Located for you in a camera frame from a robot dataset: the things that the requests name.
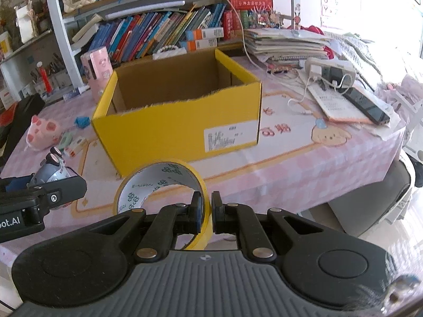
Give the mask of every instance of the floor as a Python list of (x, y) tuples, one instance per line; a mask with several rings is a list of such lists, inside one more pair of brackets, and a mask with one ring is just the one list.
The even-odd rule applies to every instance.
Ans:
[[(328, 204), (310, 209), (311, 215), (317, 223), (343, 232), (334, 213)], [(420, 261), (423, 249), (423, 188), (418, 189), (412, 198), (410, 207), (403, 220), (390, 225), (386, 221), (365, 232), (360, 238), (393, 253), (397, 264), (406, 273), (416, 273), (423, 277), (423, 263)], [(236, 249), (235, 238), (232, 235), (215, 235), (206, 250)], [(11, 306), (18, 306), (21, 301), (9, 280), (7, 273), (0, 268), (0, 300)], [(0, 304), (0, 317), (5, 317), (10, 311)]]

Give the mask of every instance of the yellow cardboard box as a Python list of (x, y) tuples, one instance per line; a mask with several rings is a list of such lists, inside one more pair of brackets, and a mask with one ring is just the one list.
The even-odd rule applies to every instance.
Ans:
[(217, 49), (116, 69), (92, 117), (122, 176), (163, 158), (194, 161), (256, 145), (261, 82)]

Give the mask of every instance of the stack of papers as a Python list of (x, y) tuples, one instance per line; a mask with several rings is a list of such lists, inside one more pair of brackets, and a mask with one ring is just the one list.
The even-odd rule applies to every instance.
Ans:
[(301, 60), (308, 57), (327, 59), (324, 47), (330, 38), (306, 30), (246, 29), (245, 45), (260, 61)]

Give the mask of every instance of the pink checkered tablecloth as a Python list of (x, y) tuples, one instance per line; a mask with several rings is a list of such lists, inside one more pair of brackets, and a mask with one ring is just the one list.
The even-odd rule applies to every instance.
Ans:
[[(192, 162), (209, 194), (219, 190), (224, 202), (248, 204), (257, 213), (265, 213), (270, 207), (296, 213), (383, 180), (401, 149), (404, 128), (383, 141), (346, 124), (325, 123), (316, 103), (307, 99), (293, 114), (286, 103), (298, 95), (254, 67), (248, 69), (263, 81), (259, 144)], [(55, 119), (67, 129), (72, 128), (75, 117), (91, 116), (94, 107), (87, 92), (69, 102), (48, 106), (40, 116)], [(305, 115), (303, 110), (312, 113)], [(66, 164), (86, 179), (85, 198), (51, 211), (44, 219), (43, 232), (0, 245), (3, 264), (11, 266), (16, 256), (32, 244), (113, 215), (113, 197), (121, 178), (91, 126), (79, 130), (77, 135), (86, 137), (89, 146)], [(24, 136), (1, 173), (3, 178), (37, 171), (46, 151), (34, 152), (25, 147)], [(166, 204), (190, 201), (191, 191), (179, 186), (166, 188), (144, 202), (149, 213), (158, 212)]]

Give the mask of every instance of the gray ribbed panel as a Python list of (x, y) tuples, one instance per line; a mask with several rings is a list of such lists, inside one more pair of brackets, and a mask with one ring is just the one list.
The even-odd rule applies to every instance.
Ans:
[[(210, 259), (201, 259), (204, 255)], [(13, 317), (336, 317), (295, 295), (275, 268), (236, 251), (171, 251), (139, 264), (128, 281), (101, 301), (71, 309), (23, 304)]]

